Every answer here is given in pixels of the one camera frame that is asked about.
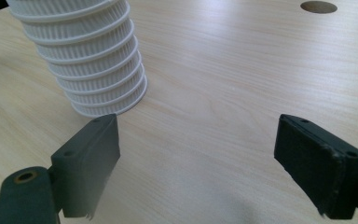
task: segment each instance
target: cup rim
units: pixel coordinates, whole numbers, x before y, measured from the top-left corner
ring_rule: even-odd
[[[54,64],[85,63],[85,62],[93,61],[93,60],[102,58],[103,56],[110,54],[113,51],[116,51],[117,49],[121,48],[122,46],[126,45],[128,42],[131,41],[131,38],[133,37],[133,33],[134,33],[134,26],[133,26],[133,22],[131,20],[130,20],[130,22],[131,22],[131,30],[122,40],[120,40],[118,43],[116,43],[114,46],[110,47],[109,49],[105,49],[104,51],[98,52],[96,54],[82,57],[82,58],[63,59],[62,60],[62,59],[54,59],[54,58],[46,57],[45,55],[41,54],[39,50],[37,50],[37,53],[39,54],[39,56],[41,58],[43,58],[47,62],[54,63]]]
[[[88,40],[91,39],[95,36],[99,36],[99,35],[104,35],[105,33],[109,32],[110,30],[118,27],[119,25],[121,25],[121,23],[123,23],[126,19],[129,18],[130,16],[130,4],[126,1],[126,12],[123,14],[123,16],[116,20],[115,22],[112,22],[111,24],[105,26],[104,28],[101,28],[99,30],[96,30],[94,32],[91,32],[89,34],[85,34],[85,35],[78,35],[78,36],[73,36],[73,37],[69,37],[69,38],[65,38],[65,39],[41,39],[41,38],[37,38],[34,37],[30,34],[28,34],[26,32],[26,30],[23,30],[24,34],[27,36],[28,39],[30,39],[31,41],[35,42],[36,44],[39,45],[66,45],[66,44],[73,44],[76,42],[80,42],[80,41],[84,41],[84,40]]]
[[[92,94],[98,94],[98,93],[103,93],[103,92],[106,92],[106,91],[111,91],[115,88],[118,88],[120,87],[121,85],[123,85],[126,81],[130,80],[132,77],[134,77],[136,75],[137,72],[139,72],[140,68],[142,66],[142,63],[141,61],[139,61],[135,68],[131,70],[131,72],[125,76],[124,78],[122,78],[120,81],[110,85],[110,86],[107,86],[107,87],[103,87],[103,88],[100,88],[98,90],[93,90],[93,91],[73,91],[73,90],[69,90],[67,88],[65,88],[58,80],[59,78],[56,77],[57,79],[57,83],[58,85],[64,90],[64,91],[67,91],[71,94],[75,94],[75,95],[92,95]]]
[[[59,77],[60,79],[64,79],[64,80],[67,80],[67,81],[84,81],[84,80],[94,79],[96,77],[102,77],[102,76],[105,76],[105,75],[107,75],[107,74],[109,74],[111,72],[114,72],[114,71],[118,70],[119,68],[124,66],[124,64],[129,62],[135,56],[136,53],[138,54],[139,61],[141,61],[142,60],[141,53],[138,51],[138,49],[134,49],[134,51],[126,59],[124,59],[121,63],[118,63],[118,64],[114,65],[113,67],[108,68],[108,69],[106,69],[106,70],[104,70],[102,72],[93,73],[93,74],[86,75],[86,76],[81,76],[81,77],[63,76],[63,75],[57,74],[56,72],[51,70],[50,67],[48,67],[48,70],[50,71],[51,74],[53,74],[55,77]]]
[[[19,13],[14,12],[11,9],[10,9],[10,13],[14,18],[18,19],[19,21],[24,21],[24,22],[68,21],[68,20],[76,19],[76,18],[79,18],[82,16],[87,16],[89,14],[103,10],[105,7],[108,7],[109,5],[113,5],[113,4],[117,3],[118,1],[120,1],[120,0],[107,0],[107,1],[101,2],[97,5],[94,5],[92,7],[86,7],[86,8],[82,8],[82,9],[67,12],[67,13],[44,15],[44,16],[21,15]]]
[[[121,95],[118,98],[113,99],[111,101],[98,103],[98,104],[92,104],[92,105],[91,104],[84,104],[84,103],[79,103],[79,102],[76,102],[76,101],[72,100],[70,97],[68,97],[66,92],[64,94],[71,101],[71,103],[73,103],[75,105],[83,106],[83,107],[101,107],[101,106],[107,106],[107,105],[112,105],[112,104],[118,103],[119,101],[121,101],[123,99],[126,99],[131,94],[133,94],[135,91],[137,91],[139,89],[139,87],[142,85],[143,82],[145,82],[145,81],[147,82],[147,78],[146,78],[146,75],[145,75],[145,68],[144,68],[143,65],[141,66],[141,68],[142,68],[142,74],[141,74],[142,77],[135,84],[135,86],[132,89],[130,89],[129,91],[127,91],[126,93],[124,93],[123,95]]]
[[[124,112],[129,111],[131,108],[133,108],[134,106],[136,106],[136,105],[142,100],[142,98],[144,98],[144,96],[145,96],[145,94],[146,94],[146,91],[147,91],[147,77],[145,76],[144,79],[145,79],[145,86],[144,86],[144,89],[142,90],[141,94],[138,96],[138,98],[137,98],[135,101],[133,101],[131,104],[129,104],[129,105],[125,106],[124,108],[122,108],[122,109],[116,111],[115,114],[120,115],[120,114],[122,114],[122,113],[124,113]],[[80,114],[80,115],[82,115],[82,116],[84,116],[84,117],[87,117],[87,118],[98,118],[98,117],[101,116],[101,114],[91,115],[91,114],[86,114],[86,113],[84,113],[84,112],[81,112],[81,111],[79,111],[79,110],[76,108],[76,106],[75,106],[75,104],[74,104],[73,102],[71,102],[71,105],[72,105],[72,108],[73,108],[78,114]]]

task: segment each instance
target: light wood surface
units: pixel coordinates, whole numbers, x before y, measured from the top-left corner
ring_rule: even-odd
[[[358,223],[320,217],[273,159],[282,113],[358,147],[358,1],[129,2],[148,90],[118,117],[122,157],[90,223]],[[0,184],[49,167],[88,121],[1,10]]]

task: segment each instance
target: white plastic cup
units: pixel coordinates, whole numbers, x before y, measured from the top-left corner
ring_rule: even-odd
[[[24,33],[37,44],[67,44],[87,39],[118,26],[128,18],[130,5],[125,0],[103,10],[75,19],[55,22],[22,21]]]
[[[66,45],[37,45],[39,55],[48,62],[89,58],[117,49],[133,36],[134,26],[127,19],[109,32],[88,40]]]
[[[43,17],[67,14],[111,0],[7,0],[12,13],[20,16]]]
[[[147,78],[144,76],[144,80],[141,85],[128,92],[125,97],[122,97],[116,101],[108,102],[103,105],[80,105],[72,102],[72,108],[82,116],[89,118],[98,118],[106,114],[121,114],[127,110],[133,108],[144,97],[147,89]]]
[[[103,55],[100,58],[84,59],[84,62],[78,60],[65,61],[62,64],[48,63],[48,69],[56,75],[63,77],[83,77],[90,74],[103,72],[113,67],[121,67],[125,60],[134,55],[138,50],[138,40],[134,36],[123,47]]]
[[[126,64],[117,70],[104,74],[94,74],[86,77],[57,77],[57,82],[62,89],[71,93],[88,92],[93,93],[104,88],[110,88],[119,85],[127,80],[133,72],[136,72],[141,66],[141,54],[137,52]]]
[[[137,89],[143,81],[144,68],[140,66],[135,72],[129,74],[126,80],[121,81],[117,85],[97,90],[93,93],[65,91],[66,96],[74,103],[82,105],[100,105],[106,102],[113,102],[125,96],[133,90]]]

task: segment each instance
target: round hole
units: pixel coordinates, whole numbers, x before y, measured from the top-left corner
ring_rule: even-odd
[[[63,156],[70,157],[70,156],[73,156],[74,154],[75,154],[74,151],[66,151],[63,153]]]
[[[347,152],[347,155],[350,157],[357,157],[357,154],[354,152]]]
[[[14,182],[16,184],[23,184],[33,180],[36,176],[37,176],[36,171],[27,171],[20,175],[17,175],[16,178],[14,178]]]
[[[337,7],[334,4],[322,1],[309,1],[301,4],[301,8],[313,13],[332,13],[337,11]]]

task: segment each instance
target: stack of cups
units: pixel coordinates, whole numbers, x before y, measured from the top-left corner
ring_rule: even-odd
[[[120,114],[147,79],[126,0],[7,0],[79,114]]]

